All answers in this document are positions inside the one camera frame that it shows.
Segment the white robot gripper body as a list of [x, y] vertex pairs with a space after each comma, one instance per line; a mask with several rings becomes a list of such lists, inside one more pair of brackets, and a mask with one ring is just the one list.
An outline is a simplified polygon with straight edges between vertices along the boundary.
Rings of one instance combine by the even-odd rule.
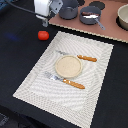
[[50, 17], [56, 15], [62, 5], [62, 0], [34, 0], [36, 17], [42, 20], [44, 27], [47, 27]]

